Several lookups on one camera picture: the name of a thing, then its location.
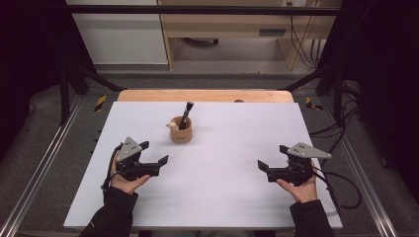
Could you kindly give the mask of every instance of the metal frame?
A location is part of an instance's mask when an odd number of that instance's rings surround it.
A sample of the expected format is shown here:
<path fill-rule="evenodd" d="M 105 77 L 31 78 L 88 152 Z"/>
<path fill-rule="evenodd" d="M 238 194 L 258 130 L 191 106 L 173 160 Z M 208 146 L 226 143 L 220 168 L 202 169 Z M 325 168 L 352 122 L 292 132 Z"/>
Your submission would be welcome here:
<path fill-rule="evenodd" d="M 48 11 L 64 11 L 73 14 L 207 14 L 207 15 L 292 15 L 292 16 L 341 16 L 344 14 L 354 14 L 359 13 L 359 11 L 354 10 L 342 10 L 340 8 L 267 8 L 267 7 L 198 7 L 198 6 L 121 6 L 121 5 L 69 5 L 69 6 L 44 6 L 40 8 L 41 12 Z M 357 29 L 357 26 L 362 23 L 362 20 L 365 18 L 366 13 L 364 13 L 363 18 L 359 23 L 353 28 L 350 35 L 341 43 L 337 52 L 333 55 L 331 63 L 324 65 L 321 68 L 318 68 L 315 72 L 307 75 L 296 83 L 293 83 L 285 90 L 293 91 L 298 87 L 306 84 L 307 82 L 321 77 L 327 72 L 337 70 L 339 74 L 339 64 L 342 63 L 341 54 L 345 54 L 344 50 L 346 46 L 350 43 L 351 37 L 353 38 Z M 95 73 L 91 73 L 82 67 L 73 64 L 71 65 L 73 70 L 77 70 L 89 77 L 92 77 L 94 80 L 99 81 L 101 84 L 107 86 L 113 90 L 120 90 L 121 88 L 113 85 L 112 83 L 106 81 Z M 11 215 L 8 217 L 6 222 L 2 225 L 0 229 L 0 236 L 14 236 L 20 223 L 22 222 L 27 210 L 29 209 L 38 189 L 41 186 L 43 177 L 45 176 L 51 162 L 53 161 L 57 150 L 59 149 L 63 139 L 65 138 L 66 132 L 71 126 L 82 99 L 76 100 L 73 104 L 72 113 L 68 113 L 68 86 L 67 86 L 67 74 L 68 67 L 64 68 L 61 74 L 60 85 L 61 85 L 61 100 L 62 100 L 62 109 L 65 110 L 62 112 L 63 119 L 61 120 L 61 127 L 55 135 L 55 138 L 51 142 L 51 145 L 45 152 L 42 161 L 40 162 L 37 170 L 35 171 L 33 177 L 27 185 L 24 193 L 18 201 L 18 204 L 15 206 Z M 373 219 L 376 222 L 378 231 L 381 236 L 396 236 L 395 230 L 389 220 L 388 216 L 383 209 L 379 198 L 377 197 L 374 188 L 370 184 L 365 172 L 363 171 L 360 163 L 358 162 L 355 152 L 350 146 L 348 140 L 344 139 L 344 149 L 349 155 L 349 164 L 352 172 L 354 173 L 357 181 L 361 184 L 361 190 L 366 203 L 370 208 Z"/>

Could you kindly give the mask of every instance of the cable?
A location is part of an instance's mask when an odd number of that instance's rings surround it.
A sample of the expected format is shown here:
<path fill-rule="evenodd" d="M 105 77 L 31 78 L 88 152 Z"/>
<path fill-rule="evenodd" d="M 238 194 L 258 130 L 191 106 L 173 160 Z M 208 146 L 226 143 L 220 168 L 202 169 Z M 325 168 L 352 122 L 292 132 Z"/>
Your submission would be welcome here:
<path fill-rule="evenodd" d="M 315 176 L 315 177 L 317 177 L 318 179 L 320 179 L 321 181 L 323 181 L 324 182 L 324 184 L 326 184 L 326 190 L 328 190 L 329 191 L 329 194 L 330 194 L 330 197 L 332 198 L 332 201 L 333 201 L 333 203 L 335 204 L 335 207 L 336 207 L 336 212 L 338 212 L 338 214 L 339 215 L 341 215 L 341 209 L 340 209 L 340 205 L 339 205 L 339 202 L 338 202 L 338 200 L 336 199 L 336 196 L 335 196 L 335 192 L 333 191 L 333 188 L 332 188 L 332 186 L 329 184 L 329 182 L 325 179 L 325 178 L 323 178 L 323 177 L 321 177 L 320 175 L 318 175 L 316 172 L 314 172 L 312 169 L 307 169 L 307 170 L 309 170 L 309 171 L 311 171 L 312 172 L 312 174 Z"/>
<path fill-rule="evenodd" d="M 115 157 L 115 155 L 117 154 L 117 152 L 118 151 L 120 151 L 121 150 L 121 148 L 123 147 L 123 143 L 121 143 L 119 146 L 117 146 L 115 149 L 114 149 L 114 152 L 112 153 L 112 156 L 111 156 L 111 161 L 109 162 L 109 167 L 108 167 L 108 173 L 107 173 L 107 176 L 106 176 L 106 179 L 105 179 L 105 181 L 104 181 L 104 184 L 102 185 L 102 187 L 101 187 L 101 189 L 104 191 L 104 192 L 106 192 L 108 189 L 109 189 L 109 182 L 111 181 L 111 179 L 115 176 L 115 175 L 117 175 L 119 172 L 116 172 L 115 174 L 111 174 L 111 171 L 112 171 L 112 165 L 114 164 L 114 157 Z"/>
<path fill-rule="evenodd" d="M 357 103 L 357 100 L 354 100 L 354 99 L 353 99 L 353 100 L 349 100 L 349 101 L 347 101 L 347 102 L 343 105 L 343 108 L 345 109 L 345 107 L 346 107 L 346 106 L 348 106 L 350 103 L 354 103 L 354 102 L 355 102 L 355 103 Z"/>
<path fill-rule="evenodd" d="M 293 6 L 293 3 L 292 3 L 292 2 L 287 2 L 287 6 L 288 6 L 288 7 L 292 7 L 292 6 Z M 310 60 L 308 59 L 307 55 L 305 54 L 304 48 L 303 48 L 303 46 L 302 46 L 302 43 L 299 41 L 299 38 L 298 38 L 298 36 L 296 35 L 296 32 L 295 32 L 295 29 L 293 28 L 293 15 L 290 15 L 290 19 L 291 19 L 291 43 L 293 44 L 293 47 L 295 48 L 296 52 L 298 53 L 299 57 L 301 58 L 302 62 L 304 63 L 304 65 L 305 65 L 306 67 L 309 67 L 309 68 L 315 68 L 315 67 L 313 66 L 312 61 L 310 61 Z M 299 52 L 299 49 L 298 49 L 298 48 L 295 46 L 295 44 L 293 43 L 293 35 L 295 35 L 296 40 L 297 40 L 297 41 L 298 41 L 298 43 L 299 43 L 299 48 L 301 48 L 302 53 L 303 53 L 303 55 L 304 55 L 305 59 L 306 59 L 306 60 L 307 60 L 307 61 L 308 61 L 311 65 L 307 65 L 307 63 L 305 62 L 305 60 L 304 60 L 304 58 L 302 57 L 301 53 Z"/>
<path fill-rule="evenodd" d="M 317 68 L 318 61 L 320 60 L 319 57 L 318 57 L 318 55 L 320 54 L 321 39 L 318 39 L 318 42 L 317 42 L 317 51 L 316 51 L 315 57 L 313 57 L 313 51 L 314 51 L 314 43 L 315 43 L 315 41 L 316 41 L 316 39 L 313 39 L 311 41 L 310 58 L 311 58 L 311 61 L 314 63 L 314 66 Z"/>
<path fill-rule="evenodd" d="M 321 173 L 323 173 L 326 176 L 327 175 L 336 176 L 338 178 L 341 178 L 341 179 L 345 180 L 346 182 L 348 182 L 349 184 L 351 184 L 354 187 L 355 191 L 357 192 L 358 200 L 357 200 L 357 203 L 356 204 L 354 204 L 354 205 L 340 205 L 340 207 L 345 208 L 345 209 L 355 209 L 355 208 L 358 208 L 361 205 L 361 202 L 362 202 L 361 191 L 358 188 L 358 186 L 355 185 L 354 182 L 352 182 L 351 180 L 349 180 L 345 176 L 342 176 L 342 175 L 339 175 L 339 174 L 336 174 L 336 173 L 326 172 L 326 171 L 322 171 L 322 170 L 319 170 L 319 171 L 321 171 Z"/>
<path fill-rule="evenodd" d="M 351 119 L 352 119 L 352 117 L 353 116 L 355 116 L 357 113 L 358 113 L 358 111 L 359 111 L 359 109 L 358 108 L 353 108 L 353 109 L 351 109 L 350 111 L 348 111 L 345 115 L 344 115 L 344 111 L 345 111 L 345 108 L 346 108 L 346 106 L 349 104 L 349 103 L 352 103 L 353 101 L 348 101 L 348 102 L 346 102 L 345 103 L 345 105 L 344 105 L 344 107 L 343 107 L 343 109 L 342 109 L 342 118 L 343 118 L 343 120 L 344 120 L 344 123 L 343 123 L 343 126 L 342 126 L 342 129 L 340 130 L 340 131 L 337 131 L 337 132 L 335 132 L 335 133 L 333 133 L 333 134 L 331 134 L 331 135 L 327 135 L 327 136 L 317 136 L 317 134 L 320 134 L 320 133 L 323 133 L 323 132 L 325 132 L 325 131 L 328 131 L 328 130 L 332 130 L 332 129 L 337 129 L 338 128 L 338 124 L 337 124 L 337 122 L 335 122 L 335 123 L 333 123 L 332 125 L 330 125 L 330 126 L 328 126 L 328 127 L 326 127 L 326 128 L 323 128 L 323 129 L 321 129 L 321 130 L 318 130 L 318 131 L 315 131 L 315 132 L 311 132 L 309 135 L 310 135 L 310 137 L 317 137 L 317 138 L 328 138 L 328 137 L 331 137 L 331 136 L 334 136 L 334 135 L 337 135 L 337 134 L 340 134 L 339 135 L 339 137 L 338 137 L 338 139 L 335 141 L 335 143 L 333 143 L 333 145 L 332 145 L 332 147 L 330 148 L 330 150 L 329 150 L 329 153 L 332 153 L 333 152 L 333 150 L 336 148 L 336 146 L 338 145 L 338 143 L 339 143 L 339 141 L 342 139 L 342 137 L 343 137 L 343 135 L 345 134 L 345 131 L 346 131 L 346 125 L 351 121 Z M 320 167 L 321 168 L 323 168 L 323 166 L 324 166 L 324 164 L 326 164 L 326 159 L 324 159 L 321 163 L 320 163 Z"/>

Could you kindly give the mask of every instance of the white board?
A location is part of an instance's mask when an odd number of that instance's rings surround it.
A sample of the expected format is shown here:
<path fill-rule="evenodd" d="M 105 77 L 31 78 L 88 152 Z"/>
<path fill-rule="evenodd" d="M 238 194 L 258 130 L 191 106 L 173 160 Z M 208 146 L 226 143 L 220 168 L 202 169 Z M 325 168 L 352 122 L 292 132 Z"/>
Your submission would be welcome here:
<path fill-rule="evenodd" d="M 186 103 L 114 103 L 64 226 L 83 228 L 103 205 L 100 186 L 116 146 L 127 136 L 148 140 L 143 163 L 169 155 L 160 176 L 137 192 L 133 226 L 165 228 L 293 227 L 293 198 L 269 183 L 257 160 L 271 167 L 288 166 L 279 145 L 302 141 L 311 145 L 298 104 L 195 103 L 190 112 L 193 138 L 186 144 L 170 140 L 166 123 L 181 116 Z M 340 217 L 326 186 L 318 195 L 333 228 Z"/>

